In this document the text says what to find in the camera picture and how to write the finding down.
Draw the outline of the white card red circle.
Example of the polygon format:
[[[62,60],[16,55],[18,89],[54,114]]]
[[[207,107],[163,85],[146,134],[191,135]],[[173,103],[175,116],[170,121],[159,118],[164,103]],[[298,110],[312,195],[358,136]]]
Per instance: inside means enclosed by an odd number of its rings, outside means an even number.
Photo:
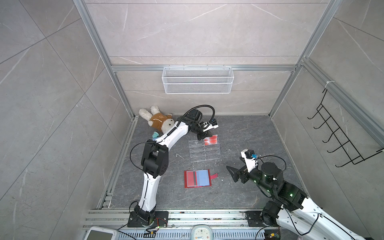
[[[216,145],[218,143],[218,139],[216,141],[210,141],[210,142],[205,142],[205,146],[209,146],[209,145]]]

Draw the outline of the clear acrylic tiered card stand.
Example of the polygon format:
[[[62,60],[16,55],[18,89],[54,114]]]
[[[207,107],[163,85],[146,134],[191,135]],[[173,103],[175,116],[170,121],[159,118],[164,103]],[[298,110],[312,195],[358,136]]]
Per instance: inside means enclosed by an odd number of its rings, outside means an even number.
[[[216,145],[205,146],[203,140],[189,141],[190,160],[192,163],[219,160],[221,158],[220,141]]]

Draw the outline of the red leather card holder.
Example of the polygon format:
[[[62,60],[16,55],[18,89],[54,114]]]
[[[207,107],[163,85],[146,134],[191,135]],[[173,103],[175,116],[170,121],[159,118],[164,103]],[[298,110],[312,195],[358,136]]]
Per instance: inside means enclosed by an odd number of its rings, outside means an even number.
[[[184,172],[185,188],[201,188],[212,185],[218,174],[211,175],[210,170],[188,170]]]

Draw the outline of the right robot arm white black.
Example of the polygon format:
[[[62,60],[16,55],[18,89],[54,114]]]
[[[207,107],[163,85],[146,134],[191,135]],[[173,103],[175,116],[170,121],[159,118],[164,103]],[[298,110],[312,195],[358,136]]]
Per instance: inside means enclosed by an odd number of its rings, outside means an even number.
[[[234,182],[252,181],[270,200],[258,219],[267,227],[279,226],[306,240],[362,240],[319,207],[304,191],[284,180],[275,163],[263,163],[248,170],[247,166],[227,170]]]

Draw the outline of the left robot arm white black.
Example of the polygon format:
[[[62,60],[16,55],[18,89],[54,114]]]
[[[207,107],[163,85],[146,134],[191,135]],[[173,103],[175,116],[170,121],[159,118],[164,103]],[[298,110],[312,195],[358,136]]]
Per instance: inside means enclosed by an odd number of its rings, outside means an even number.
[[[134,208],[134,214],[142,220],[143,225],[150,226],[155,220],[158,186],[169,166],[170,149],[189,132],[196,134],[200,141],[212,137],[210,130],[217,127],[214,107],[199,105],[177,118],[162,136],[144,142],[140,168],[144,173],[144,184],[141,198]]]

